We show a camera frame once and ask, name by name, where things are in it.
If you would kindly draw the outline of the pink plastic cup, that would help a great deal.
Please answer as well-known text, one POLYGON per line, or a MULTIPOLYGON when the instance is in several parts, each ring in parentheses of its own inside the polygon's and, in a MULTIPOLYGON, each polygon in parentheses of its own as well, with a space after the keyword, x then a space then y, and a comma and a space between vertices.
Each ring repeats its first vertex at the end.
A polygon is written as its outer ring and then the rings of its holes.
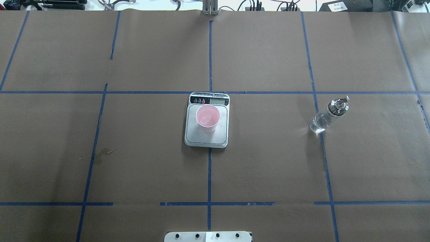
POLYGON ((221 119, 221 113, 214 105, 202 105, 198 108, 195 118, 204 132, 212 133, 221 119))

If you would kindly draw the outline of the clear glass sauce bottle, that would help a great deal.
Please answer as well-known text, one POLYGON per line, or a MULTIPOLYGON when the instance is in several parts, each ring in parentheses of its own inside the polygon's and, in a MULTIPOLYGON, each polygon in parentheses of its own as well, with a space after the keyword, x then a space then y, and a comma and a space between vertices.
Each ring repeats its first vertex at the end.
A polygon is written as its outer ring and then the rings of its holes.
POLYGON ((324 133, 336 120, 349 110, 350 97, 334 98, 324 110, 318 112, 309 123, 309 128, 316 134, 324 133))

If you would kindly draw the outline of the silver digital kitchen scale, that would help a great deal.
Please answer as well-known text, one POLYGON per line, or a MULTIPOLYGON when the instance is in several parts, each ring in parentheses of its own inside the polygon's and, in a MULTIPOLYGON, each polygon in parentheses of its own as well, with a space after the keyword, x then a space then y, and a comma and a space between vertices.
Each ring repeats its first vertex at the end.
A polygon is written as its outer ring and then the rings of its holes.
POLYGON ((216 92, 192 92, 189 95, 184 142, 191 147, 225 148, 228 144, 230 97, 216 92), (198 125, 195 115, 202 105, 214 105, 221 118, 214 132, 206 133, 198 125))

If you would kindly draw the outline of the black box with label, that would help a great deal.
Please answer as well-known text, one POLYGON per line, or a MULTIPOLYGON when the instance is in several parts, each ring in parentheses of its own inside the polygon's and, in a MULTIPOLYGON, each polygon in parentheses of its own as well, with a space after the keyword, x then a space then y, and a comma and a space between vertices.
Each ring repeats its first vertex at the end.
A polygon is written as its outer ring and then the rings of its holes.
POLYGON ((318 12, 372 12, 372 0, 335 0, 323 3, 318 12))

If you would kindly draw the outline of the aluminium frame post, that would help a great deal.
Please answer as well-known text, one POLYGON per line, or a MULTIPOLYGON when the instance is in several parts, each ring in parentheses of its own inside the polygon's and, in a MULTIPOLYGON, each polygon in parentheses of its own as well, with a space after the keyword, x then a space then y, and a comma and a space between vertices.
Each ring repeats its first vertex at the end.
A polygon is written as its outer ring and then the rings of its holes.
POLYGON ((216 16, 219 14, 218 0, 202 0, 202 14, 216 16))

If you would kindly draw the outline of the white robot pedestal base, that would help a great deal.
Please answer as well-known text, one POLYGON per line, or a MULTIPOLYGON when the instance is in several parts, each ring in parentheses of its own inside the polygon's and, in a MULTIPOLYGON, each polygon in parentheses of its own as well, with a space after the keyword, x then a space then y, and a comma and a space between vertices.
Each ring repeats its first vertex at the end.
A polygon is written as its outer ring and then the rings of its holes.
POLYGON ((252 242, 252 232, 248 231, 197 231, 168 232, 165 242, 252 242))

